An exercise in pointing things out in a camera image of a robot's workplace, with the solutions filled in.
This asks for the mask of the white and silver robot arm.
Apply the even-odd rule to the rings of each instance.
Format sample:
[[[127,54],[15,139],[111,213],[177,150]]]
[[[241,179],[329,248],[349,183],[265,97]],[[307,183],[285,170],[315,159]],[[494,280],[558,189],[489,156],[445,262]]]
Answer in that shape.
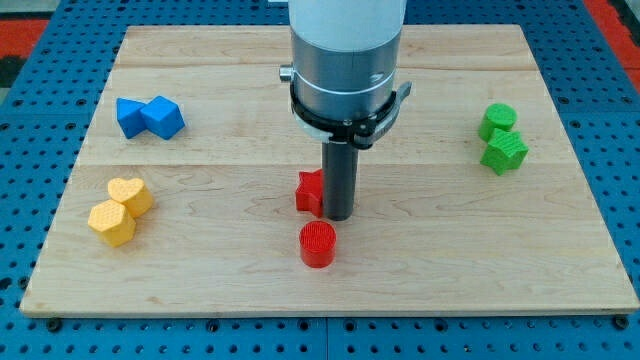
[[[361,119],[391,96],[405,0],[290,0],[294,97],[319,117]]]

